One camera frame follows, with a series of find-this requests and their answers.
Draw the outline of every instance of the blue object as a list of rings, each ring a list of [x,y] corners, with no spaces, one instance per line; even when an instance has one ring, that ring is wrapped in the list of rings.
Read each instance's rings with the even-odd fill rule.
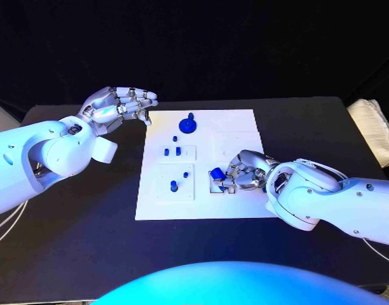
[[[196,121],[192,113],[188,114],[188,119],[180,120],[179,122],[179,130],[183,133],[192,133],[196,130]]]
[[[224,175],[222,170],[216,167],[211,172],[209,172],[212,180],[224,180],[227,176]],[[219,186],[219,190],[224,191],[227,188],[224,186]]]
[[[172,192],[177,190],[177,185],[175,180],[169,183],[169,189],[172,190]]]
[[[151,273],[110,292],[112,304],[389,305],[378,295],[313,272],[258,262],[201,262]]]

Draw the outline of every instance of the black table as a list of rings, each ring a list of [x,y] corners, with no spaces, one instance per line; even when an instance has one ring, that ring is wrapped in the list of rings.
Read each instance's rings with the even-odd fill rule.
[[[153,110],[251,108],[264,152],[279,161],[305,158],[351,177],[384,179],[338,98],[173,102]],[[23,124],[78,109],[37,106]],[[279,219],[134,221],[144,133],[140,121],[125,122],[107,135],[118,144],[111,164],[91,161],[29,201],[0,242],[0,302],[95,299],[154,271],[206,261],[270,262],[355,285],[389,284],[389,262],[326,222],[303,232]],[[374,245],[389,255],[389,246]]]

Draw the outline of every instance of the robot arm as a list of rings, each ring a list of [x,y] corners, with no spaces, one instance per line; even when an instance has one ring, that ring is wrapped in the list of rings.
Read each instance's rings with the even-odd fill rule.
[[[105,87],[88,97],[76,116],[0,133],[0,213],[76,175],[91,158],[111,162],[117,145],[99,135],[125,119],[150,125],[144,108],[156,104],[156,94],[146,90]],[[33,170],[30,161],[42,167]]]
[[[322,219],[348,235],[389,244],[389,181],[346,178],[307,160],[280,163],[242,150],[227,179],[215,183],[244,190],[266,187],[266,209],[297,229],[310,231]]]

